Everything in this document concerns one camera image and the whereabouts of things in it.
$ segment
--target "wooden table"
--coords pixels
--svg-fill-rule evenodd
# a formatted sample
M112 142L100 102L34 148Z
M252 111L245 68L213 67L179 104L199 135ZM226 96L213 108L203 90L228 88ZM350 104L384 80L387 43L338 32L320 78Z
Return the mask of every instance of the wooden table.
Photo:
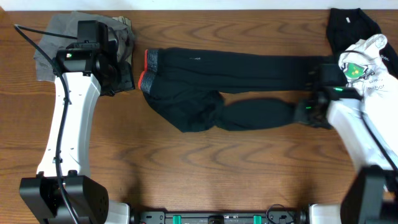
M0 222L37 223L19 197L44 154L54 85L35 80L34 49L11 26L44 30L56 12L0 15ZM101 11L126 16L137 35L134 81L147 48L186 47L260 55L330 55L329 11ZM398 12L366 11L398 47ZM29 34L35 41L40 35ZM227 101L305 93L226 95ZM261 131L213 128L181 133L153 111L139 90L101 97L90 141L91 178L113 200L137 208L266 210L340 202L354 170L335 131L299 124Z

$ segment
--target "red trim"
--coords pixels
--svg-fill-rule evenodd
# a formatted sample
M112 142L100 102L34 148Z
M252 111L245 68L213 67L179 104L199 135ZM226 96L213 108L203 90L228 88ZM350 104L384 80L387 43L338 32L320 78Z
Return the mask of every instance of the red trim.
M147 69L148 69L147 56L148 56L148 50L145 50L144 71L141 72L141 75L140 75L140 77L139 77L139 80L138 80L138 89L141 89L142 78L144 78L145 72L146 72Z

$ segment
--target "folded black garment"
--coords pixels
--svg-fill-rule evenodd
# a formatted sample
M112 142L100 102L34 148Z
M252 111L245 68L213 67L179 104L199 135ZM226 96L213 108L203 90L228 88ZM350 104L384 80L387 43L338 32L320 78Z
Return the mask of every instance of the folded black garment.
M223 93L310 90L313 73L331 57L259 56L190 49L146 50L139 80L148 104L182 132L214 125L242 131L293 122L294 105L278 99L225 106Z
M360 39L367 40L375 34L381 34L379 25L367 16L361 9L331 9L329 24L326 30L331 50L336 61L340 53L345 51L351 44ZM398 55L387 43L380 50L389 73L398 77Z

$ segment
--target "white background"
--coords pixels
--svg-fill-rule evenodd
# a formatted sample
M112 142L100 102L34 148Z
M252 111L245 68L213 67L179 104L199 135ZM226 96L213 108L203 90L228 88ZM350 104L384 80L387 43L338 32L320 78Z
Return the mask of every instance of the white background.
M6 11L398 9L398 0L0 0Z

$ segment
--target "green strip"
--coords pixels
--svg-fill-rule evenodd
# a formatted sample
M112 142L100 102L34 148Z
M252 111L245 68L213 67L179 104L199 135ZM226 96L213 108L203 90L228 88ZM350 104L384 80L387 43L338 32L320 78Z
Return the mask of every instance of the green strip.
M173 216L173 224L181 224L181 215Z
M255 215L253 216L254 218L254 224L261 224L261 216L260 215Z

